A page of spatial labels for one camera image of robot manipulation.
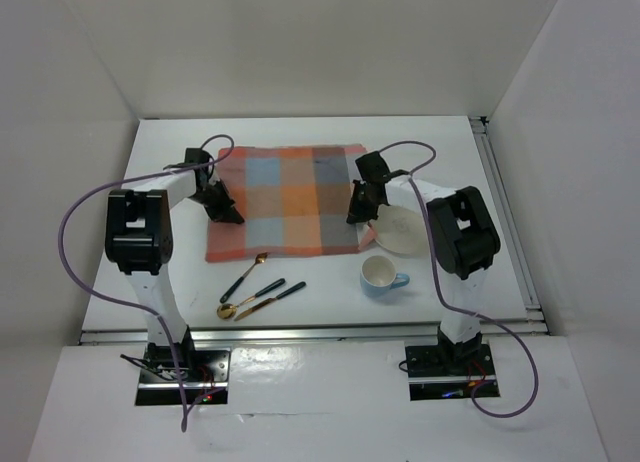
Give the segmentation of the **cream ceramic plate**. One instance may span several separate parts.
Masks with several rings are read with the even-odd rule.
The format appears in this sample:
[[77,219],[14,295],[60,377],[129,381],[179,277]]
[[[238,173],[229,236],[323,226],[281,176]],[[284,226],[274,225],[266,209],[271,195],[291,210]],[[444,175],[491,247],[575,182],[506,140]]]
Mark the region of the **cream ceramic plate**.
[[413,256],[428,249],[424,221],[411,210],[382,205],[378,218],[372,220],[370,226],[378,245],[396,255]]

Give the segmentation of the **gold fork dark handle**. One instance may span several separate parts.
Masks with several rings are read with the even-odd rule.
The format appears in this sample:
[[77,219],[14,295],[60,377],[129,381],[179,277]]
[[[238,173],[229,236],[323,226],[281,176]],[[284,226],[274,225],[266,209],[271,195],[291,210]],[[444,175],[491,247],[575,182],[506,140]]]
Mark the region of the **gold fork dark handle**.
[[253,264],[224,292],[224,294],[220,297],[219,303],[225,304],[229,301],[230,297],[236,292],[239,286],[245,281],[245,279],[250,275],[254,268],[258,265],[263,264],[269,256],[268,252],[262,252],[255,256]]

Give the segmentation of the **light blue mug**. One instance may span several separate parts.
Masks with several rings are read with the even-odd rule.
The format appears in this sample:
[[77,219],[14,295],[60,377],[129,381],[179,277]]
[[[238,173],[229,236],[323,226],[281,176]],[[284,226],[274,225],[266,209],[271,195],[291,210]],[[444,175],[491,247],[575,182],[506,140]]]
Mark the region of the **light blue mug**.
[[410,277],[399,273],[390,259],[376,255],[367,258],[360,271],[362,292],[371,298],[385,295],[387,292],[407,286]]

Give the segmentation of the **checked orange blue placemat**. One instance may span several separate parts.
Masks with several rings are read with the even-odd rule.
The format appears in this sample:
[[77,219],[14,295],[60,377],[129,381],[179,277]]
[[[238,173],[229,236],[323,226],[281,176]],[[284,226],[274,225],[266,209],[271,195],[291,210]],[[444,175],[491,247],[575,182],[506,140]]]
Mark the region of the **checked orange blue placemat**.
[[216,165],[240,225],[211,222],[205,260],[222,263],[267,252],[315,257],[354,254],[360,237],[346,223],[360,144],[239,146]]

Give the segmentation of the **gold spoon dark handle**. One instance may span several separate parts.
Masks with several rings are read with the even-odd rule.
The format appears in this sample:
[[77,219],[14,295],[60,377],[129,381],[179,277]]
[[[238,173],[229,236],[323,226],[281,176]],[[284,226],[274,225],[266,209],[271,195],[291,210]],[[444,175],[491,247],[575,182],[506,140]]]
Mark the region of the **gold spoon dark handle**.
[[272,282],[271,284],[269,284],[268,286],[262,288],[261,290],[259,290],[258,292],[256,292],[255,294],[253,294],[252,296],[246,298],[245,300],[243,300],[242,302],[238,303],[238,304],[231,304],[231,303],[224,303],[222,305],[220,305],[216,311],[217,316],[222,319],[222,320],[227,320],[230,319],[231,317],[233,317],[236,312],[237,309],[245,304],[248,304],[249,302],[253,302],[255,299],[266,295],[269,292],[272,292],[273,290],[284,286],[286,283],[286,280],[284,278],[280,278],[277,279],[276,281]]

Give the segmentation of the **gold knife dark handle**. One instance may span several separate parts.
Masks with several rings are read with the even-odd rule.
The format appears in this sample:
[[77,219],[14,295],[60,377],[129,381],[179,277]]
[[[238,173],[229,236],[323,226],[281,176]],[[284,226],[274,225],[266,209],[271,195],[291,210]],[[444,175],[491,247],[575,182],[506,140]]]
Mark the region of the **gold knife dark handle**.
[[278,300],[281,300],[281,299],[283,299],[283,298],[285,298],[285,297],[287,297],[289,295],[292,295],[292,294],[304,289],[306,286],[307,286],[307,284],[304,281],[299,282],[299,283],[295,284],[294,286],[286,289],[284,292],[282,292],[282,293],[280,293],[280,294],[278,294],[278,295],[276,295],[274,297],[270,297],[270,298],[268,298],[266,300],[263,300],[263,301],[259,302],[258,304],[256,304],[255,306],[250,307],[247,310],[241,312],[239,315],[237,315],[234,318],[234,321],[237,322],[237,321],[243,320],[246,317],[252,315],[253,313],[255,313],[255,312],[267,307],[268,305],[270,305],[270,304],[272,304],[272,303],[274,303],[274,302],[276,302]]

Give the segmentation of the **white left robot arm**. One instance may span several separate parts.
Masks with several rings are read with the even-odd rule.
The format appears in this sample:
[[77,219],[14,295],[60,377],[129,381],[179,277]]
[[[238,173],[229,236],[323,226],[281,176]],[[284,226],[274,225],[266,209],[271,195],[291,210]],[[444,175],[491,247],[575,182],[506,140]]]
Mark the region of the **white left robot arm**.
[[148,364],[176,381],[193,376],[198,359],[168,271],[174,250],[171,209],[185,199],[200,204],[212,222],[244,223],[214,171],[178,164],[133,189],[111,191],[105,233],[106,256],[126,276],[144,312]]

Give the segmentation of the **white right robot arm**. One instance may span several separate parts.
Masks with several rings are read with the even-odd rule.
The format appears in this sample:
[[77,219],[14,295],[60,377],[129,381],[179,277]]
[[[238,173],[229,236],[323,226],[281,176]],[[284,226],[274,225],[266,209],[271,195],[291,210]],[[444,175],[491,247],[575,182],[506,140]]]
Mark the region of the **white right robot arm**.
[[383,205],[423,216],[436,295],[445,308],[435,363],[448,374],[460,373],[481,350],[480,294],[501,249],[482,194],[472,186],[455,190],[409,175],[385,182],[355,180],[347,222],[369,222]]

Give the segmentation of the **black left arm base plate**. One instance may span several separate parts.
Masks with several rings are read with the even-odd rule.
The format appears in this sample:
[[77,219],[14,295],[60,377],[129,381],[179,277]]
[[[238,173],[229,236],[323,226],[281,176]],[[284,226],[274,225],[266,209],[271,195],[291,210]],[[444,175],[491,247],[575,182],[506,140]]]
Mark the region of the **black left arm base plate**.
[[[227,349],[196,349],[187,361],[179,362],[182,380],[185,383],[227,382],[230,358],[231,352]],[[176,370],[169,353],[155,359],[145,353],[137,362],[140,364],[141,383],[177,383]]]

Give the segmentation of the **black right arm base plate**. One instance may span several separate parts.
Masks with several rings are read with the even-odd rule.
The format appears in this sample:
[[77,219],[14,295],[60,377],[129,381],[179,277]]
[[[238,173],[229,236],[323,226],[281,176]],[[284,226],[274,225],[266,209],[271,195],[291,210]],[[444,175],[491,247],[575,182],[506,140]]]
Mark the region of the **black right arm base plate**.
[[462,362],[446,362],[435,345],[406,346],[406,369],[410,378],[489,378],[496,375],[488,344]]

